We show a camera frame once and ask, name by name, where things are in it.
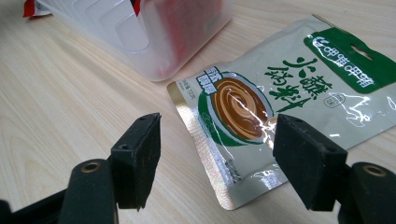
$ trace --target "bowl illustration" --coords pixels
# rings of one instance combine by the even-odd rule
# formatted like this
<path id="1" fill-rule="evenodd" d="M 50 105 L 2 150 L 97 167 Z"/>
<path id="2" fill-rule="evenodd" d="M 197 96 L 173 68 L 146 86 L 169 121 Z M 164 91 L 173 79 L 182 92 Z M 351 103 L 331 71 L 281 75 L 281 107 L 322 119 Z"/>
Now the bowl illustration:
<path id="1" fill-rule="evenodd" d="M 224 146 L 263 144 L 265 122 L 274 115 L 265 95 L 236 73 L 222 73 L 217 92 L 198 100 L 198 111 L 213 140 Z"/>

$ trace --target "brass ring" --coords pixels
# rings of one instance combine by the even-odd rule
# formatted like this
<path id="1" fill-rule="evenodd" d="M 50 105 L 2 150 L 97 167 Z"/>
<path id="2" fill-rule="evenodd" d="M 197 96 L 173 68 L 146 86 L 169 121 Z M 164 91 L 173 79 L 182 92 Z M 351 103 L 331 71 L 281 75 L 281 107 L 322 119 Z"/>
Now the brass ring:
<path id="1" fill-rule="evenodd" d="M 81 167 L 81 172 L 85 173 L 85 174 L 89 174 L 89 173 L 92 173 L 92 172 L 95 172 L 95 171 L 99 170 L 100 166 L 101 166 L 100 162 L 93 161 L 93 162 L 90 162 L 90 163 L 85 164 L 84 166 L 82 166 Z"/>
<path id="2" fill-rule="evenodd" d="M 378 177 L 384 177 L 387 175 L 387 172 L 385 172 L 383 169 L 380 167 L 374 166 L 374 165 L 365 165 L 363 166 L 363 170 L 370 175 L 375 175 Z"/>

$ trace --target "white plastic container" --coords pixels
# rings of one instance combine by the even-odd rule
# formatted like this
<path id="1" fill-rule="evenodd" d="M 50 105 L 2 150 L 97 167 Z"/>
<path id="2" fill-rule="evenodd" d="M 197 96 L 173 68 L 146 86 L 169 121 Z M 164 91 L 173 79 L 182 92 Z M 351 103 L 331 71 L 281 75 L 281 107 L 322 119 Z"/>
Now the white plastic container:
<path id="1" fill-rule="evenodd" d="M 232 0 L 37 0 L 127 55 L 152 81 L 165 80 L 231 18 Z"/>

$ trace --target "snack packet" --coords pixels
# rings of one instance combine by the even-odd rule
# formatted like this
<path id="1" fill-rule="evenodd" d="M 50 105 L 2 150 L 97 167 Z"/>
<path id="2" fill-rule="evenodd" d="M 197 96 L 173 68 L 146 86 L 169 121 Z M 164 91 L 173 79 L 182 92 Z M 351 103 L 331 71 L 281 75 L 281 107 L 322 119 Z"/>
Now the snack packet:
<path id="1" fill-rule="evenodd" d="M 395 62 L 312 16 L 168 91 L 233 210 L 287 181 L 272 154 L 279 113 L 348 149 L 396 123 L 395 81 Z"/>

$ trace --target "wooden table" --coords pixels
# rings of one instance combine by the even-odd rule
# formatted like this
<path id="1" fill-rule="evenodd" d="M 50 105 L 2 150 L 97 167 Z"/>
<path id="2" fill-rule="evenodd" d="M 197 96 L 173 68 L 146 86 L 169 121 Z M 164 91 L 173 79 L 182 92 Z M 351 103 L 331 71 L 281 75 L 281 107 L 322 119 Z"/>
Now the wooden table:
<path id="1" fill-rule="evenodd" d="M 394 0 L 234 0 L 233 18 L 175 76 L 149 82 L 68 25 L 22 18 L 23 1 L 0 0 L 0 198 L 18 210 L 66 188 L 72 168 L 105 159 L 132 122 L 162 118 L 162 157 L 147 207 L 120 223 L 337 223 L 306 211 L 290 184 L 235 210 L 215 197 L 166 86 L 231 61 L 310 14 L 348 30 L 396 61 Z M 349 150 L 396 172 L 396 128 Z"/>

